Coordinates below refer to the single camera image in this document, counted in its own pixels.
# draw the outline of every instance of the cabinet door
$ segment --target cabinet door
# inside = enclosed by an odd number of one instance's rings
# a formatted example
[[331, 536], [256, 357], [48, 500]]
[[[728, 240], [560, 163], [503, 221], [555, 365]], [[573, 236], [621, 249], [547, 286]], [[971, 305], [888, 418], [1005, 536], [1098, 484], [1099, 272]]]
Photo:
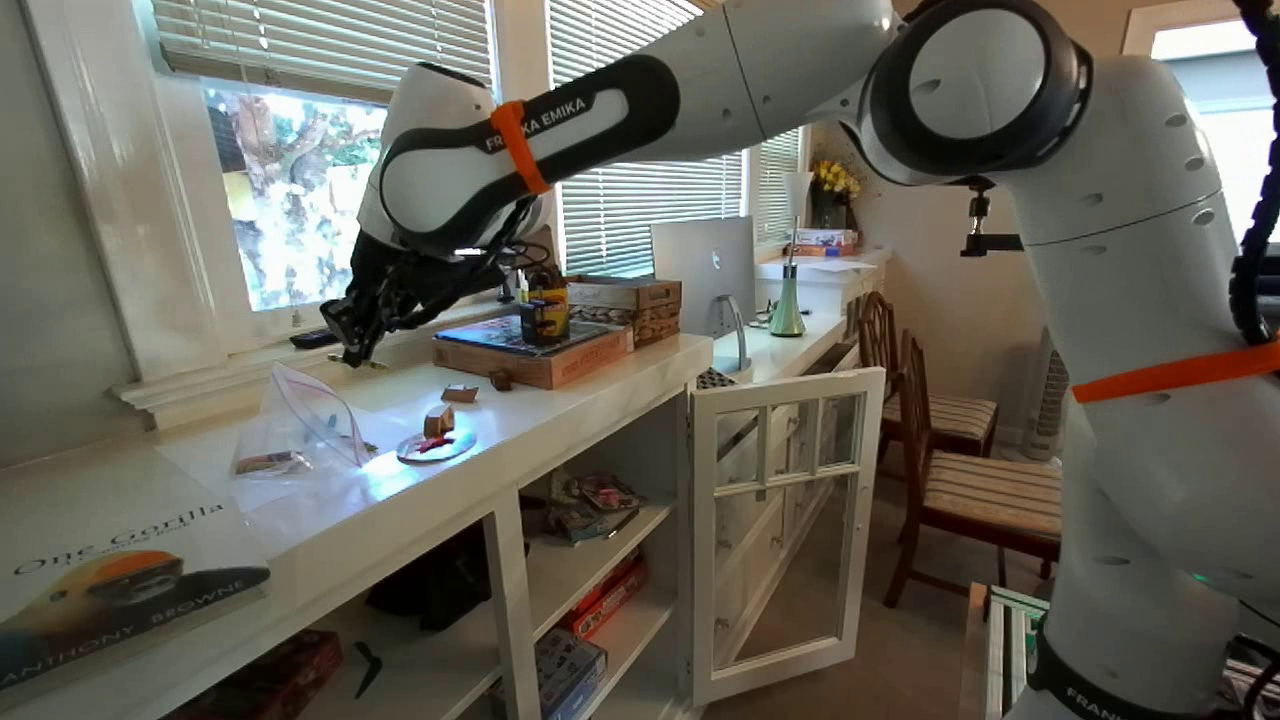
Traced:
[[694, 392], [694, 703], [853, 660], [883, 372]]

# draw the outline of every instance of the cardboard box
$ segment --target cardboard box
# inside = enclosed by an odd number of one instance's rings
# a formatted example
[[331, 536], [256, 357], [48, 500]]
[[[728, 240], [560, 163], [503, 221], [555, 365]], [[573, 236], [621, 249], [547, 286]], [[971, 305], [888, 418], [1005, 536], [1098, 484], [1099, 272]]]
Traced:
[[570, 305], [585, 312], [682, 316], [682, 279], [570, 286]]
[[570, 286], [570, 312], [632, 328], [637, 347], [682, 331], [682, 279]]

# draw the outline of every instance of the wooden chair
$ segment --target wooden chair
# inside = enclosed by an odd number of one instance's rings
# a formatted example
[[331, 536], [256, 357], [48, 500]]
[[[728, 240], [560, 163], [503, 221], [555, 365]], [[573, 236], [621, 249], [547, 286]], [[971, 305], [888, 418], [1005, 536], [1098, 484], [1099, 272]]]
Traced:
[[1041, 557], [1041, 576], [1049, 576], [1061, 557], [1061, 474], [1052, 466], [932, 448], [920, 339], [905, 331], [899, 353], [907, 519], [883, 605], [898, 607], [907, 580], [964, 594], [957, 580], [911, 567], [925, 530], [995, 544], [1002, 583], [1010, 583], [1005, 549]]
[[[899, 396], [898, 396], [899, 360], [898, 360], [892, 305], [882, 292], [863, 292], [853, 300], [848, 324], [861, 346], [861, 365], [883, 367], [888, 405], [883, 405], [882, 436], [883, 436], [883, 446], [899, 440]], [[949, 448], [949, 454], [992, 456], [995, 419], [1002, 419], [1002, 405], [987, 396], [937, 396], [932, 399], [932, 436], [937, 436], [937, 448]]]

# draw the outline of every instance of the orange band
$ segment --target orange band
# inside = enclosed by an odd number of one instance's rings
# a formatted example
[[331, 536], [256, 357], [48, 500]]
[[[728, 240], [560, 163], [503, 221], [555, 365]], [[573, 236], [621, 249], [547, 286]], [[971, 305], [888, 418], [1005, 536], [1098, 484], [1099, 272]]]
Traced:
[[509, 155], [524, 179], [530, 191], [545, 191], [547, 179], [534, 161], [530, 138], [524, 138], [524, 104], [501, 104], [489, 126], [497, 130], [497, 138], [509, 145]]
[[1093, 385], [1075, 385], [1071, 396], [1079, 405], [1099, 405], [1099, 399], [1121, 399], [1121, 396], [1150, 396], [1150, 392], [1174, 392], [1174, 388], [1193, 388], [1193, 385], [1270, 377], [1276, 367], [1280, 367], [1280, 339], [1105, 377]]

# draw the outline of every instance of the book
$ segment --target book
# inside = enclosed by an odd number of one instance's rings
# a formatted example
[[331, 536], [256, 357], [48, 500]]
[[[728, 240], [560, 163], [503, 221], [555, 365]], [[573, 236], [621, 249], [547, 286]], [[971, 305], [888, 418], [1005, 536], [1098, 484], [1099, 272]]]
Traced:
[[0, 478], [0, 688], [270, 580], [239, 507], [156, 454]]
[[547, 523], [573, 544], [615, 536], [644, 507], [612, 474], [553, 474], [547, 490], [534, 496], [547, 503]]
[[547, 630], [538, 639], [538, 688], [545, 720], [578, 720], [605, 681], [605, 650], [578, 639], [563, 630]]
[[615, 607], [644, 583], [644, 553], [621, 559], [573, 614], [560, 619], [579, 639], [594, 639]]

